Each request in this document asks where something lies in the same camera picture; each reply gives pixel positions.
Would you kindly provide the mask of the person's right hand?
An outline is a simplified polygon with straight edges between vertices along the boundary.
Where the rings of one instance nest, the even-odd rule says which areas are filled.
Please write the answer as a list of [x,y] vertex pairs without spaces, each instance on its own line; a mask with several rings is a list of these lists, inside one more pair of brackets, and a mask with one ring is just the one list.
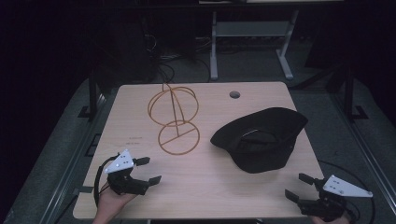
[[310,219],[314,224],[350,224],[349,215],[342,215],[341,217],[328,222],[324,221],[321,217],[311,216]]

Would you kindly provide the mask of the grey metal table frame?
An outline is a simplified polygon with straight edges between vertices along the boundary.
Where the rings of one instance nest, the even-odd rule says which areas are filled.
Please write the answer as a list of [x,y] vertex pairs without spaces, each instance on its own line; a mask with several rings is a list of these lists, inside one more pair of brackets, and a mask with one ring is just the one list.
[[293,79],[286,53],[294,31],[295,23],[299,15],[294,10],[288,21],[219,21],[218,13],[212,13],[211,23],[211,50],[210,50],[210,79],[217,80],[217,38],[218,37],[283,37],[284,42],[280,49],[276,50],[276,57],[281,65],[287,80]]

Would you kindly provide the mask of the black bucket hat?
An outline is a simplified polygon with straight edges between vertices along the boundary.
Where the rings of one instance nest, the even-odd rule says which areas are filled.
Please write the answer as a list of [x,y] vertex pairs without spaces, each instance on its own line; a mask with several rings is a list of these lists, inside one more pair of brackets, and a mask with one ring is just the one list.
[[308,119],[284,107],[270,107],[217,130],[212,145],[229,153],[242,171],[258,174],[286,166],[296,140]]

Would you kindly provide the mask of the orange wire hat stand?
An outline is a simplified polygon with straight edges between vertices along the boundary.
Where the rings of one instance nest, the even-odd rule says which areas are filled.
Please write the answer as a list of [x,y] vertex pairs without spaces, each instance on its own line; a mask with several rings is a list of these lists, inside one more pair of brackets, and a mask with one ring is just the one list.
[[181,156],[197,148],[201,134],[193,120],[199,109],[198,97],[191,88],[161,85],[161,90],[148,101],[147,113],[161,127],[157,141],[162,151]]

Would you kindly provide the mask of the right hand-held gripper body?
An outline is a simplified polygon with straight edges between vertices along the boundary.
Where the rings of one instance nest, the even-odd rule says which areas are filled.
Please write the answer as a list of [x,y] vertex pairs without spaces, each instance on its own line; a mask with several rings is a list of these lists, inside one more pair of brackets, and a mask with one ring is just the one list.
[[335,175],[326,179],[314,179],[313,185],[318,191],[318,199],[313,201],[299,198],[297,206],[303,215],[321,217],[326,222],[341,217],[347,211],[346,197],[372,198],[374,196],[371,191],[355,186]]

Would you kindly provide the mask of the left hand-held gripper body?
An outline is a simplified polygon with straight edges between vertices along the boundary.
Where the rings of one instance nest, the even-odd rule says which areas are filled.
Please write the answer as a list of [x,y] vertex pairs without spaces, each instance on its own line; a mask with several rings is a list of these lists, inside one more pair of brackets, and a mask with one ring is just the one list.
[[149,188],[149,182],[134,179],[131,172],[135,168],[133,158],[128,149],[121,152],[116,159],[107,166],[107,183],[117,194],[145,195]]

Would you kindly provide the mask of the person's left hand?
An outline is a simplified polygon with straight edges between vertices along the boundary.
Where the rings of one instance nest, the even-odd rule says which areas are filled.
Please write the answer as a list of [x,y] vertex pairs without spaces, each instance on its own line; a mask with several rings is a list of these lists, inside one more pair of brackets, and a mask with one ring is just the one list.
[[135,197],[135,194],[119,195],[109,186],[102,187],[92,224],[108,224]]

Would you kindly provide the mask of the black metal frame post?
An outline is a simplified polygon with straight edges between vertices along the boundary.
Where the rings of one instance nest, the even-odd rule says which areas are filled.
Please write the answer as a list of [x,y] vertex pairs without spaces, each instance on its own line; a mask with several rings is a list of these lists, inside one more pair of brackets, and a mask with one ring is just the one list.
[[348,65],[345,67],[344,81],[344,115],[350,122],[354,122],[356,119],[368,119],[367,114],[360,105],[353,105],[354,76]]
[[89,88],[89,104],[84,105],[78,114],[79,118],[87,119],[88,121],[93,121],[99,112],[100,107],[106,101],[106,97],[101,92],[98,85],[98,75],[92,70],[88,78],[88,88]]

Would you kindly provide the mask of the aluminium floor rail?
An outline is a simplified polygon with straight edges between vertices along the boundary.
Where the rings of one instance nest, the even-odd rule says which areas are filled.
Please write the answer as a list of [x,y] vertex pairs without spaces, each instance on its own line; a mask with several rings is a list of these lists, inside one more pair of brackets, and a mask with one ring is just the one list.
[[364,162],[367,164],[368,169],[372,173],[375,183],[378,185],[379,189],[386,202],[389,205],[392,213],[396,216],[396,189],[391,185],[388,177],[384,173],[382,167],[380,166],[378,160],[375,158],[371,148],[368,143],[363,139],[363,135],[356,125],[355,121],[351,119],[343,108],[343,103],[338,96],[331,94],[330,98],[332,103],[337,109],[339,115],[343,119],[347,128],[351,132],[353,138],[355,139],[363,157]]
[[50,182],[51,191],[38,224],[89,224],[77,219],[73,209],[91,159],[83,154],[88,146],[92,125],[80,111],[89,105],[87,94],[75,94],[56,124],[42,157],[43,176]]

